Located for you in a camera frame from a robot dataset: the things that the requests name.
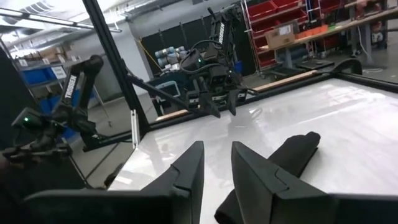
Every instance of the cardboard box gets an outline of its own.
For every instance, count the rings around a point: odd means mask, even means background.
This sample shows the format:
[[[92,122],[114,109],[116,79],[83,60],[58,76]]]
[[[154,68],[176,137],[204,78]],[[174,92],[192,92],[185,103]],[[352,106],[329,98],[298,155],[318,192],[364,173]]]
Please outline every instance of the cardboard box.
[[[294,42],[294,30],[292,24],[278,27],[265,33],[268,49],[273,50]]]

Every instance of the ceiling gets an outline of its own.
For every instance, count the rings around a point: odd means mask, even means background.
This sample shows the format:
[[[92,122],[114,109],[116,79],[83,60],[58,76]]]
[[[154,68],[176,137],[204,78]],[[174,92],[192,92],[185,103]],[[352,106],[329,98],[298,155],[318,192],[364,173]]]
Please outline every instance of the ceiling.
[[[0,7],[6,9],[14,9],[20,11],[22,8],[35,4],[37,2],[44,2],[46,5],[50,6],[52,9],[46,12],[44,15],[57,17],[61,19],[73,20],[76,16],[86,12],[82,0],[1,0]],[[99,6],[103,11],[122,4],[127,0],[98,0]]]
[[[103,11],[108,12],[105,14],[107,22],[116,22],[121,20],[121,17],[115,12],[117,6],[126,2],[128,4],[139,4],[146,1],[148,0],[98,0],[98,4]],[[90,23],[82,0],[0,0],[0,8],[17,11],[26,9],[29,13],[37,13],[37,9],[45,9],[38,14],[75,22]],[[61,26],[28,20],[15,21],[13,18],[2,18],[0,16],[0,35],[5,43],[14,42],[41,30],[54,30],[57,28],[61,28]],[[64,35],[64,32],[53,33],[53,36],[60,35]]]
[[[110,27],[117,21],[136,17],[181,0],[97,0]],[[0,0],[0,8],[57,17],[75,22],[91,23],[82,0]],[[0,37],[11,53],[40,50],[88,35],[92,30],[63,27],[28,20],[10,23],[12,18],[0,16]]]

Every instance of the red shelving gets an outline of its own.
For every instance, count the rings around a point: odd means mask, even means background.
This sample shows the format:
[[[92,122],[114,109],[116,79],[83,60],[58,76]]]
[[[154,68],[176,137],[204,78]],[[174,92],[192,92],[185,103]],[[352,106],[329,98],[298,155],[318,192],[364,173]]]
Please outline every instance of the red shelving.
[[[325,50],[329,50],[329,49],[338,47],[340,45],[340,35],[335,34],[335,35],[325,37],[323,39],[323,41],[325,43]]]
[[[307,13],[305,13],[303,10],[299,9],[296,11],[286,12],[283,16],[278,17],[278,21],[281,24],[290,22],[295,19],[297,20],[298,23],[305,22],[308,19]]]
[[[276,6],[272,1],[266,1],[255,6],[248,7],[248,14],[251,21],[270,16],[276,12]]]
[[[275,26],[279,25],[280,22],[277,19],[269,19],[266,21],[259,22],[252,25],[253,37],[256,39],[258,37],[264,37],[267,31],[272,30]]]
[[[251,29],[252,47],[256,52],[257,64],[260,69],[276,63],[274,51],[266,51],[261,47],[267,45],[265,33],[275,26],[298,20],[305,22],[307,14],[301,10],[305,0],[270,0],[247,8],[248,23]]]
[[[334,11],[336,9],[338,9],[341,6],[343,6],[343,4],[341,3],[342,0],[320,0],[321,2],[321,12],[326,14],[326,13],[330,13],[331,11]],[[313,8],[318,8],[319,7],[319,3],[318,0],[314,1],[314,7]]]
[[[258,55],[260,67],[270,66],[276,63],[274,51]]]
[[[276,6],[277,12],[283,12],[294,7],[299,7],[305,0],[272,0],[272,2]]]

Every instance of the floor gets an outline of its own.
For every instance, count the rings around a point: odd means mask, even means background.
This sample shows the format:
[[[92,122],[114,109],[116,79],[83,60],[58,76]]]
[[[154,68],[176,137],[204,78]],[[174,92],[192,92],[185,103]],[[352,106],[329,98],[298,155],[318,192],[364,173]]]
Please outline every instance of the floor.
[[[389,27],[398,27],[398,21],[389,21]],[[386,66],[387,69],[377,73],[365,73],[365,75],[390,82],[398,82],[398,32],[390,33],[388,41],[389,47],[387,50],[374,51],[372,54],[375,63]],[[338,56],[334,58],[334,60],[339,61],[343,58],[342,56]],[[252,78],[249,82],[253,85],[263,85],[257,78]],[[140,96],[140,101],[146,111],[147,119],[149,121],[155,121],[157,115],[150,103],[149,96]],[[130,130],[130,111],[123,98],[110,102],[106,104],[105,107],[109,114],[112,127],[109,127],[108,118],[101,107],[97,106],[92,108],[89,112],[90,120],[96,122],[98,131],[101,134],[111,135]],[[84,153],[81,150],[83,144],[77,139],[72,143],[72,147],[74,148],[73,156],[80,169],[88,176],[88,181],[91,185],[102,185],[106,176],[111,173],[118,164],[126,162],[132,153],[132,146],[127,143],[121,143],[117,146],[112,145]]]
[[[200,223],[233,189],[231,145],[269,157],[288,137],[315,131],[318,151],[301,179],[324,192],[398,194],[398,95],[331,79],[228,111],[147,133],[110,190],[139,190],[195,141],[205,145]]]

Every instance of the cable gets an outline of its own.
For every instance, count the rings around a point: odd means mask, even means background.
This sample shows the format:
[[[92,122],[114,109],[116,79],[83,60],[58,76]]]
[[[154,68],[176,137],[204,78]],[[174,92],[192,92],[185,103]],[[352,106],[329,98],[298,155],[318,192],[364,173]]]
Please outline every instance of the cable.
[[[214,43],[214,44],[217,44],[217,45],[219,45],[219,46],[221,46],[221,47],[223,46],[222,43],[220,43],[220,42],[218,42],[218,41],[215,41],[215,40],[201,40],[201,41],[195,43],[195,44],[191,47],[191,50],[195,49],[197,45],[203,44],[203,43]]]
[[[359,34],[359,44],[361,45],[361,48],[363,50],[363,52],[370,58],[372,59],[372,56],[365,50],[365,47],[362,44],[362,37],[361,37],[361,30],[359,29],[359,26],[356,27],[358,29],[358,34]],[[363,72],[366,73],[379,73],[382,72],[384,69],[382,68],[372,68],[372,69],[364,69]]]
[[[211,63],[211,64],[205,65],[205,66],[203,66],[203,67],[200,67],[199,69],[196,69],[196,70],[194,70],[194,71],[186,70],[186,69],[182,66],[182,64],[185,62],[185,60],[186,60],[187,58],[189,58],[189,57],[191,56],[192,53],[194,53],[196,46],[199,45],[199,44],[203,44],[203,43],[214,43],[214,44],[217,44],[217,45],[222,46],[222,44],[221,44],[220,42],[217,42],[217,41],[215,41],[215,40],[201,40],[201,41],[195,43],[195,44],[192,46],[192,48],[191,48],[189,54],[188,54],[184,59],[181,60],[181,62],[180,62],[180,69],[181,69],[181,71],[183,71],[183,72],[185,72],[185,73],[187,73],[187,74],[189,74],[189,75],[193,75],[193,74],[196,74],[196,73],[198,73],[198,72],[201,72],[201,71],[203,71],[203,70],[209,69],[209,68],[214,67],[214,66],[223,66],[223,65],[220,64],[220,63]]]
[[[145,49],[145,47],[143,46],[143,44],[141,43],[141,41],[137,40],[136,38],[134,38],[136,40],[136,42],[142,47],[142,49],[144,49],[144,52],[149,56],[149,58],[155,63],[155,65],[160,69],[160,71],[162,71],[162,68],[158,65],[158,63],[155,61],[155,59],[150,55],[150,53],[147,51],[147,49]]]

